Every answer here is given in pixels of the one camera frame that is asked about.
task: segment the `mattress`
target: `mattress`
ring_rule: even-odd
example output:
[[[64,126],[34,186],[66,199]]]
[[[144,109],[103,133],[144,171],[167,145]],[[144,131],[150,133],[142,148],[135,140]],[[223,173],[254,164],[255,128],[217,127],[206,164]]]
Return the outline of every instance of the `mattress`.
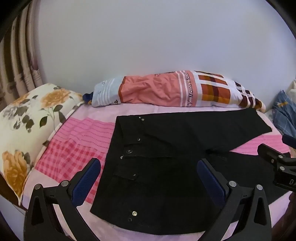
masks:
[[[30,172],[24,188],[22,204],[25,208],[28,208],[32,190],[37,183],[41,183],[44,187],[50,187],[58,185],[63,180],[70,180],[92,157],[100,160],[103,169],[117,116],[166,112],[232,111],[239,109],[215,106],[191,108],[161,107],[150,104],[121,104],[99,108],[87,105],[80,106],[56,132],[35,169]],[[289,147],[282,143],[281,134],[271,121],[263,113],[257,113],[272,128],[272,132],[258,136],[232,151],[257,155],[258,145],[265,143],[279,152],[289,152]],[[202,235],[202,232],[162,236],[139,233],[116,227],[91,214],[90,208],[101,174],[102,172],[95,181],[83,205],[77,207],[85,222],[100,240],[193,241],[199,239]],[[287,192],[269,205],[272,226],[286,212],[290,194],[291,192]],[[59,207],[54,205],[54,208],[65,232],[75,239]],[[237,222],[230,225],[224,235],[224,239],[232,235],[236,224]]]

